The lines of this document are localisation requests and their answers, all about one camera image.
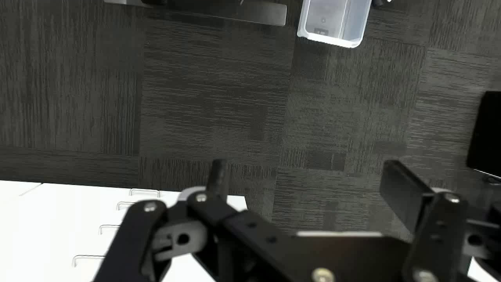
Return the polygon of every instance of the bolt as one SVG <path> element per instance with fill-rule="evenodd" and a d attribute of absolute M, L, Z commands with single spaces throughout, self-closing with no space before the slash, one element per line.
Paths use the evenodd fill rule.
<path fill-rule="evenodd" d="M 447 201 L 452 202 L 454 204 L 459 203 L 459 197 L 453 193 L 445 193 L 445 198 Z"/>
<path fill-rule="evenodd" d="M 437 277 L 425 269 L 416 269 L 414 271 L 414 280 L 416 282 L 438 282 Z"/>
<path fill-rule="evenodd" d="M 197 202 L 205 202 L 207 200 L 207 195 L 206 194 L 198 194 L 196 196 L 196 201 Z"/>
<path fill-rule="evenodd" d="M 144 205 L 144 211 L 145 212 L 151 212 L 156 210 L 156 204 L 155 202 L 148 202 L 146 205 Z"/>
<path fill-rule="evenodd" d="M 313 282 L 335 282 L 334 274 L 327 268 L 319 267 L 312 272 Z"/>

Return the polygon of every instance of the clear plastic bin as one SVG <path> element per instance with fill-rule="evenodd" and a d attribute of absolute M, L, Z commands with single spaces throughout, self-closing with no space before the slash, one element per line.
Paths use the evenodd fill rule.
<path fill-rule="evenodd" d="M 304 0 L 298 36 L 355 48 L 364 36 L 371 0 Z"/>

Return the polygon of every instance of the gray carpet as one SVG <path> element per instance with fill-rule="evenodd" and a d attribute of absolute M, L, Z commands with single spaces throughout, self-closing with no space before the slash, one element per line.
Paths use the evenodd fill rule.
<path fill-rule="evenodd" d="M 487 207 L 465 166 L 501 90 L 501 2 L 395 0 L 353 50 L 285 27 L 101 0 L 0 3 L 0 179 L 181 190 L 229 160 L 230 193 L 285 230 L 408 233 L 386 159 Z"/>

